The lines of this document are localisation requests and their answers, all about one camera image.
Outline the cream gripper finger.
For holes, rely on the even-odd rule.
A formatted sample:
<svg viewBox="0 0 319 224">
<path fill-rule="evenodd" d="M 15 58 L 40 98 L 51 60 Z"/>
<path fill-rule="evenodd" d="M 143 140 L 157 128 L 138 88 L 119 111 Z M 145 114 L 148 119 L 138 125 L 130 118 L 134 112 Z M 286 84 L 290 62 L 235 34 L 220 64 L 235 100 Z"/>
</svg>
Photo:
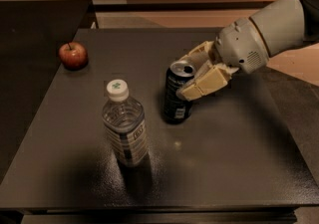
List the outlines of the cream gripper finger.
<svg viewBox="0 0 319 224">
<path fill-rule="evenodd" d="M 188 62 L 195 68 L 201 68 L 206 63 L 217 65 L 220 62 L 219 56 L 215 53 L 213 41 L 202 42 L 182 56 L 180 60 Z"/>
<path fill-rule="evenodd" d="M 195 73 L 193 79 L 176 92 L 176 95 L 188 102 L 200 99 L 226 87 L 237 71 L 238 68 L 226 66 L 224 63 L 206 63 Z"/>
</svg>

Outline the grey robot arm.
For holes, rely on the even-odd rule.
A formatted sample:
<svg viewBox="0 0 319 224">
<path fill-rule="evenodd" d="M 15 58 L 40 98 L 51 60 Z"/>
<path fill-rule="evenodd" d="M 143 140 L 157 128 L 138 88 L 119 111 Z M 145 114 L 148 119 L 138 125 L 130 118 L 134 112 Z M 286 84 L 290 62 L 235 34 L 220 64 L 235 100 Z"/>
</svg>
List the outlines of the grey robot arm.
<svg viewBox="0 0 319 224">
<path fill-rule="evenodd" d="M 194 78 L 176 95 L 197 100 L 227 86 L 238 71 L 250 74 L 270 58 L 318 41 L 319 0 L 276 0 L 223 28 L 182 58 L 194 64 Z"/>
</svg>

